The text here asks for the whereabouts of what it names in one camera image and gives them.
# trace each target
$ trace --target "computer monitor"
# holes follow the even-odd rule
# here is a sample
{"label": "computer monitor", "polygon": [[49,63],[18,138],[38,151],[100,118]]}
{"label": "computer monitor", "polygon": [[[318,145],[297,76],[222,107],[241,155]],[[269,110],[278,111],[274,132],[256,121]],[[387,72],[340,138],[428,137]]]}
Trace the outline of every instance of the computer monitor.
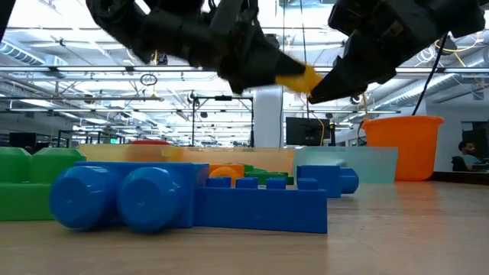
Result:
{"label": "computer monitor", "polygon": [[[324,124],[324,137],[331,138],[329,119],[321,119]],[[301,146],[321,145],[322,125],[316,118],[285,118],[286,144]]]}

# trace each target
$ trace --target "orange toy block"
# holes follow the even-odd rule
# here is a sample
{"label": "orange toy block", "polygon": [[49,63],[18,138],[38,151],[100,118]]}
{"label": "orange toy block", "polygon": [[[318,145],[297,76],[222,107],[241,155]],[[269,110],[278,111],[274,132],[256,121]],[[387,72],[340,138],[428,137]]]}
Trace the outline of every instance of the orange toy block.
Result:
{"label": "orange toy block", "polygon": [[209,177],[231,177],[232,186],[235,186],[236,179],[245,177],[245,166],[243,164],[210,164]]}

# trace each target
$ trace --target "plastic bucket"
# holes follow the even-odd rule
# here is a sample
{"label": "plastic bucket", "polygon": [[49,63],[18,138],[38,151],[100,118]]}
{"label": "plastic bucket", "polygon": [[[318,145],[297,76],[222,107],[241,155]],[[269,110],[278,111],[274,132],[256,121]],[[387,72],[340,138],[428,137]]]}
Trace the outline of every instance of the plastic bucket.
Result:
{"label": "plastic bucket", "polygon": [[438,127],[443,118],[406,116],[365,119],[367,145],[397,147],[396,180],[421,181],[433,174]]}

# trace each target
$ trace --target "table surface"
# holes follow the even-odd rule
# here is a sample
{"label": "table surface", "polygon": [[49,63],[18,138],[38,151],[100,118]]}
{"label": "table surface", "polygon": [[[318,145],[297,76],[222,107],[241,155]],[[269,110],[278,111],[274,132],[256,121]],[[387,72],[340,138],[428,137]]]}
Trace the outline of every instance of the table surface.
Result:
{"label": "table surface", "polygon": [[329,200],[329,233],[224,228],[137,235],[70,233],[55,222],[0,223],[0,273],[484,274],[489,187],[363,185]]}

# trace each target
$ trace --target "blue duplo block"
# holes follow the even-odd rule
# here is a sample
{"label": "blue duplo block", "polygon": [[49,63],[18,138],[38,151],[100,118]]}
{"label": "blue duplo block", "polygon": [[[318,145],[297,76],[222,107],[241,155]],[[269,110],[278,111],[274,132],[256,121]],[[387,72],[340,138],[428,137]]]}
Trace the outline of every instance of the blue duplo block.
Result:
{"label": "blue duplo block", "polygon": [[299,178],[297,179],[297,189],[300,190],[317,190],[319,188],[318,180]]}
{"label": "blue duplo block", "polygon": [[135,231],[189,228],[194,224],[194,190],[205,186],[208,164],[78,162],[124,177],[117,192],[117,207],[123,222]]}
{"label": "blue duplo block", "polygon": [[117,215],[115,194],[121,181],[117,172],[102,167],[64,170],[51,186],[51,213],[71,229],[108,225]]}
{"label": "blue duplo block", "polygon": [[251,189],[248,183],[247,180],[238,180],[235,189],[196,188],[195,225],[328,232],[325,190],[258,189],[255,184]]}
{"label": "blue duplo block", "polygon": [[229,176],[208,178],[206,186],[214,188],[231,188],[231,178]]}
{"label": "blue duplo block", "polygon": [[236,179],[236,188],[242,189],[257,189],[258,178],[257,177],[245,177]]}
{"label": "blue duplo block", "polygon": [[342,194],[353,194],[358,189],[360,180],[352,168],[342,167]]}
{"label": "blue duplo block", "polygon": [[303,165],[297,167],[297,178],[316,179],[319,188],[326,190],[329,198],[342,197],[342,179],[338,166]]}
{"label": "blue duplo block", "polygon": [[287,181],[285,178],[267,179],[267,189],[285,190]]}

